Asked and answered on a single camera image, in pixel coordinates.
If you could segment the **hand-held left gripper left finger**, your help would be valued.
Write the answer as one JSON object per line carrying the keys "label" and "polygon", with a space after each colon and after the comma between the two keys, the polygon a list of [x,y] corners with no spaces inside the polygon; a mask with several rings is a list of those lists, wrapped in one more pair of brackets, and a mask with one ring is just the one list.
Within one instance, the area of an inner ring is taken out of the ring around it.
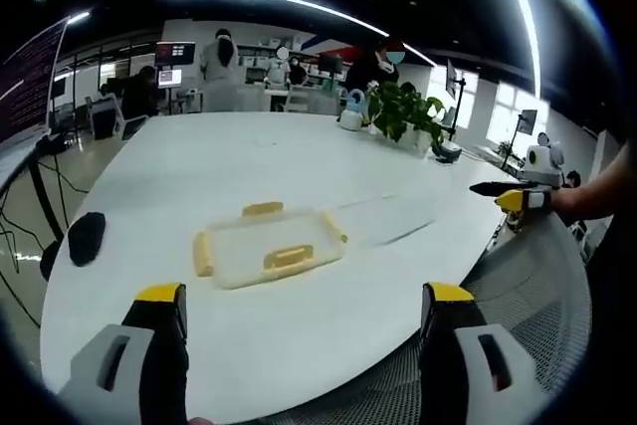
{"label": "hand-held left gripper left finger", "polygon": [[58,397],[82,424],[186,424],[188,368],[186,286],[156,285],[77,352]]}

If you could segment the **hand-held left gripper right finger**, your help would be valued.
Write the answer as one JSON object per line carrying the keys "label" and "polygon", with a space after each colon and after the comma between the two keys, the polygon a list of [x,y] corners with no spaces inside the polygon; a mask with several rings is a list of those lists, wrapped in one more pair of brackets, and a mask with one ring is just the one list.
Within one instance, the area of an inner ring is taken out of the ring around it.
{"label": "hand-held left gripper right finger", "polygon": [[421,424],[530,424],[543,407],[532,357],[467,290],[422,287]]}

